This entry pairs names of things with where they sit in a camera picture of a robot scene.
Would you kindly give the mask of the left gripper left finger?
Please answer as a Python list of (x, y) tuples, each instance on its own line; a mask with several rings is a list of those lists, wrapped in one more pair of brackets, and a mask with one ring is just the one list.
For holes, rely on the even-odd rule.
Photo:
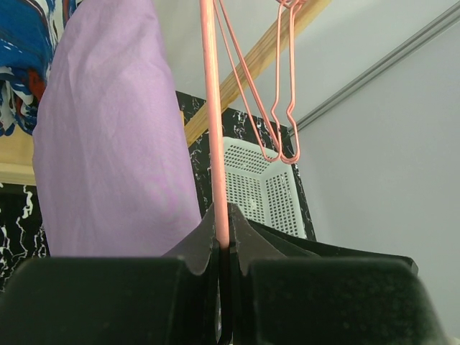
[(43, 258), (1, 296), (3, 344), (215, 344), (215, 214), (164, 257)]

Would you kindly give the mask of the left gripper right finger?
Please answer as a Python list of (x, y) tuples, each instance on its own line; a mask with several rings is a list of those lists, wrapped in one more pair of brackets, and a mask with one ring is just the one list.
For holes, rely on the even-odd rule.
[(235, 344), (447, 344), (406, 256), (282, 233), (229, 207)]

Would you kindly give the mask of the purple trousers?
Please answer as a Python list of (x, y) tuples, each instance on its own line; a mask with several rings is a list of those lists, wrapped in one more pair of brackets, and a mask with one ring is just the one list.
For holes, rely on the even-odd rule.
[(151, 1), (84, 1), (57, 44), (33, 168), (54, 257), (160, 256), (201, 221)]

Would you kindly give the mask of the pink hanger with purple trousers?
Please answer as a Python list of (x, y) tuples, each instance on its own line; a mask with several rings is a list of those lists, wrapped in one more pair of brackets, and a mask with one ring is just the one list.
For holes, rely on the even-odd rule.
[(215, 211), (216, 238), (222, 249), (229, 248), (229, 220), (224, 170), (224, 145), (221, 123), (219, 65), (212, 0), (201, 0), (201, 31), (206, 77), (206, 106), (211, 154), (211, 183)]

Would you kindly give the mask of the blue patterned trousers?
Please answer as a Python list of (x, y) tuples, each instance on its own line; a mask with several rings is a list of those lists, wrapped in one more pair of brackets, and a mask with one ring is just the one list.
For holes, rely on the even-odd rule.
[(1, 0), (1, 135), (31, 134), (57, 44), (76, 0)]

